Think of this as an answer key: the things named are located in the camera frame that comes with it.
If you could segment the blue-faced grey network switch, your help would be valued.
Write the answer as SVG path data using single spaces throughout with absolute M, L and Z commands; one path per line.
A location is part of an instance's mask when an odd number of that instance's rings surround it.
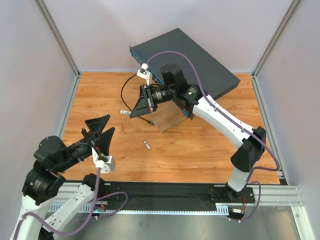
M 140 65 L 148 64 L 153 84 L 164 84 L 161 69 L 168 64 L 181 68 L 187 82 L 199 84 L 201 91 L 213 100 L 232 91 L 240 83 L 232 72 L 179 28 L 131 47 L 130 52 Z M 187 117 L 193 117 L 187 110 L 181 110 Z

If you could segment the silver sfp module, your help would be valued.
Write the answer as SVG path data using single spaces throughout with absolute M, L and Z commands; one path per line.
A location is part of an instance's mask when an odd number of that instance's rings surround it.
M 151 147 L 150 147 L 150 145 L 148 144 L 148 142 L 147 142 L 147 141 L 144 141 L 143 143 L 144 143 L 144 145 L 147 147 L 147 149 L 148 149 L 148 150 L 150 150 L 150 149 L 151 149 Z
M 120 110 L 120 114 L 125 115 L 125 116 L 130 116 L 131 113 L 132 113 L 131 111 L 127 111 L 127 110 L 123 110 L 123 109 Z

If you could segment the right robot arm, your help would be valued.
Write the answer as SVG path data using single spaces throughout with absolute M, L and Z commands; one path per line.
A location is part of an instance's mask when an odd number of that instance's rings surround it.
M 152 73 L 144 63 L 136 75 L 146 83 L 139 88 L 139 98 L 130 113 L 130 118 L 153 113 L 158 105 L 173 101 L 179 108 L 197 116 L 220 133 L 237 149 L 231 156 L 233 164 L 226 188 L 234 194 L 243 191 L 249 181 L 256 162 L 266 149 L 266 131 L 253 128 L 223 109 L 213 98 L 201 90 L 199 84 L 189 84 L 183 71 L 176 64 L 162 67 L 163 84 L 152 83 Z

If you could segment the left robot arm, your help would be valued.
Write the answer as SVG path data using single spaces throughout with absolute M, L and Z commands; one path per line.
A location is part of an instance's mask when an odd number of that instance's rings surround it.
M 34 153 L 35 162 L 22 188 L 22 205 L 12 240 L 52 240 L 55 235 L 67 236 L 62 230 L 89 201 L 95 203 L 107 174 L 116 167 L 109 148 L 115 128 L 104 130 L 110 115 L 85 120 L 83 138 L 70 146 L 52 135 L 45 137 Z M 88 174 L 63 206 L 44 219 L 59 189 L 66 182 L 63 173 L 92 156 L 97 174 Z

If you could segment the wooden support board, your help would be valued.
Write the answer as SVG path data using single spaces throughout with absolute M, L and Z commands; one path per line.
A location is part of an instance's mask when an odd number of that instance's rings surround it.
M 183 111 L 173 101 L 159 104 L 157 110 L 150 113 L 149 117 L 161 133 L 187 119 Z

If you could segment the black cloth strip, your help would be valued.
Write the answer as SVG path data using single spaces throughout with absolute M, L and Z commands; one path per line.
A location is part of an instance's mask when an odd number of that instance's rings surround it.
M 124 210 L 132 211 L 215 211 L 216 204 L 253 204 L 255 195 L 245 187 L 238 196 L 231 196 L 222 184 L 107 182 L 102 193 L 125 192 L 128 200 Z

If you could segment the aluminium frame post left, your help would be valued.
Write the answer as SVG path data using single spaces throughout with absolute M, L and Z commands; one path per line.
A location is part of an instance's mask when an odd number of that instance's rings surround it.
M 44 0 L 35 0 L 35 4 L 37 5 L 40 13 L 42 14 L 46 24 L 48 25 L 55 41 L 57 42 L 62 54 L 64 55 L 67 63 L 69 64 L 70 68 L 72 69 L 73 73 L 78 77 L 80 75 L 80 71 L 71 56 L 70 51 L 68 50 L 67 45 L 65 44 L 65 41 L 63 40 L 60 31 L 58 30 L 55 21 L 45 3 Z

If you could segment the aluminium frame post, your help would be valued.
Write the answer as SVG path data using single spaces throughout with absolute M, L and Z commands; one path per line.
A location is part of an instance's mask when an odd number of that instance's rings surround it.
M 285 12 L 283 18 L 281 19 L 276 31 L 274 32 L 265 51 L 263 52 L 260 60 L 258 61 L 256 67 L 254 68 L 254 71 L 251 74 L 251 76 L 253 78 L 257 77 L 258 74 L 260 73 L 260 71 L 262 70 L 263 66 L 265 65 L 270 54 L 272 53 L 272 51 L 276 47 L 278 41 L 280 40 L 281 36 L 283 35 L 285 29 L 287 28 L 289 22 L 291 21 L 292 17 L 294 16 L 295 12 L 297 11 L 301 2 L 302 2 L 302 0 L 292 0 L 291 1 L 287 11 Z
M 65 41 L 63 40 L 60 31 L 58 30 L 55 21 L 45 3 L 44 0 L 35 0 L 35 4 L 37 5 L 40 13 L 42 14 L 46 24 L 48 25 L 55 41 L 57 42 L 62 54 L 64 55 L 67 63 L 69 64 L 70 68 L 72 69 L 73 73 L 78 77 L 80 75 L 80 71 L 71 56 L 70 51 L 68 50 L 67 45 L 65 44 Z

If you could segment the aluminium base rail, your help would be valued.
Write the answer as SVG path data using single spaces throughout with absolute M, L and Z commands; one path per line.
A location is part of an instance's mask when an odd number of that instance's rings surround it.
M 98 192 L 96 204 L 111 213 L 124 205 L 122 213 L 227 215 L 232 209 L 248 207 L 302 206 L 296 186 L 250 184 L 229 199 L 222 184 L 107 181 Z

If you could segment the aluminium frame post right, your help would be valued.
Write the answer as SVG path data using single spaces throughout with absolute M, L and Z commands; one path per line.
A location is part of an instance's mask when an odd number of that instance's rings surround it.
M 263 66 L 265 65 L 270 54 L 272 53 L 272 51 L 276 47 L 278 41 L 280 40 L 281 36 L 283 35 L 285 29 L 287 28 L 289 22 L 291 21 L 292 17 L 294 16 L 295 12 L 297 11 L 301 2 L 302 2 L 302 0 L 292 0 L 291 1 L 287 11 L 285 12 L 283 18 L 281 19 L 276 31 L 274 32 L 265 51 L 263 52 L 260 60 L 258 61 L 256 67 L 254 68 L 254 71 L 251 74 L 251 76 L 253 78 L 257 77 L 258 74 L 260 73 L 260 71 L 262 70 Z

